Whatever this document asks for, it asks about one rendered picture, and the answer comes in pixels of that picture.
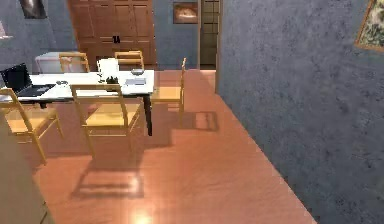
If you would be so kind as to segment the dark framed picture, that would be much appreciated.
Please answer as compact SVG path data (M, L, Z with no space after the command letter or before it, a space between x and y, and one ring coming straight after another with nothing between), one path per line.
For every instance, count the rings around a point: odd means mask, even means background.
M19 0L26 19L45 19L47 17L42 0Z

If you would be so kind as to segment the brown framed picture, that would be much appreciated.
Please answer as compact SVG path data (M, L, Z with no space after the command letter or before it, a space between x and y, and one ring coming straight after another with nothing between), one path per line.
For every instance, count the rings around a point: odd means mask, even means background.
M174 24L197 24L198 3L197 2L174 2L173 3Z

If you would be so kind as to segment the dark panelled door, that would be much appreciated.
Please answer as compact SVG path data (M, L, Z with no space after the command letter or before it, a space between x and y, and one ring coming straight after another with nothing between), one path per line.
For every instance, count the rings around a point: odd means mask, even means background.
M220 0L201 0L200 66L216 67Z

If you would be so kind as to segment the gold framed floral picture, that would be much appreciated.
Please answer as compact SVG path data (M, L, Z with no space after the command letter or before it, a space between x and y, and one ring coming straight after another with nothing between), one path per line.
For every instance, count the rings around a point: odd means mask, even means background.
M384 0L369 0L354 45L384 52Z

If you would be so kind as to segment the brown wooden double door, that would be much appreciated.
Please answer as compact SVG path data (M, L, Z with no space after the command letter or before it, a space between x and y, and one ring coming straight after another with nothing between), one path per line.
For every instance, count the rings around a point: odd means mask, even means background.
M153 0L67 0L67 6L78 50L92 71L99 59L130 50L143 53L145 68L157 67Z

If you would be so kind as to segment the black laptop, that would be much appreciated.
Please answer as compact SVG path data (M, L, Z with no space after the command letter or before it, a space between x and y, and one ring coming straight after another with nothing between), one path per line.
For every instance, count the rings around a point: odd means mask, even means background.
M54 84L34 85L25 63L0 71L5 86L11 88L17 97L41 96L54 87Z

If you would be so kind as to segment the white cloth covered seat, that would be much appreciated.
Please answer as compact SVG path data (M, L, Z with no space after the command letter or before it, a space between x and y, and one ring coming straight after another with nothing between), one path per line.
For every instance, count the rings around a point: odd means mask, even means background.
M35 58L36 66L39 73L59 74L64 73L61 70L59 62L59 54L61 52L48 52Z

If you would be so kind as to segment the white box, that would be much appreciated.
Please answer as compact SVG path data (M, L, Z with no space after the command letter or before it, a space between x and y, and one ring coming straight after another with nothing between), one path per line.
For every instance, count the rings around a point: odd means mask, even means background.
M116 78L119 72L119 63L116 58L100 59L97 61L98 76L101 81Z

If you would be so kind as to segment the yellow wooden chair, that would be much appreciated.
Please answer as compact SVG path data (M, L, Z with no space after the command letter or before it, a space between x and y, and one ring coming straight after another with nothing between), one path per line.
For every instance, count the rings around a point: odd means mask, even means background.
M59 62L64 73L90 71L87 55L82 52L61 52Z
M118 130L121 134L111 137L127 137L142 113L142 103L126 104L119 84L72 84L70 86L80 126L92 157L95 149L92 137L108 137L97 131Z
M178 108L179 123L183 125L183 114L185 108L185 72L187 58L181 61L180 80L177 86L159 86L154 89L151 96L151 102L175 104Z
M0 111L4 112L11 133L17 137L26 137L33 143L42 163L46 165L47 159L40 139L53 125L56 126L60 136L64 137L57 110L55 108L25 109L11 88L3 88L0 89Z
M131 65L138 69L144 69L144 57L140 50L130 51L117 51L114 57L118 60L119 64Z

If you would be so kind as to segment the white dining table black legs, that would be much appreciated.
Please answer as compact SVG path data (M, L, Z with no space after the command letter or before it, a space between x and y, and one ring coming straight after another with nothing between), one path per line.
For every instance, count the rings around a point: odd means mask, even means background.
M152 135L151 100L154 91L154 70L145 70L142 75L135 76L130 71L119 71L118 81L124 98L142 97L146 116L148 135ZM45 106L52 102L68 102L73 99L71 84L99 84L100 77L96 72L30 75L34 85L54 84L54 87L37 97L18 97L21 102L40 103ZM146 85L125 85L126 79L145 78ZM56 81L67 81L68 85L57 85Z

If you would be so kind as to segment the beige cabinet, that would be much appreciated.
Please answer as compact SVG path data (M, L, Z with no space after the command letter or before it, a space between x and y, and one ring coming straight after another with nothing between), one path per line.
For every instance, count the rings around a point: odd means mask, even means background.
M1 112L0 224L56 224Z

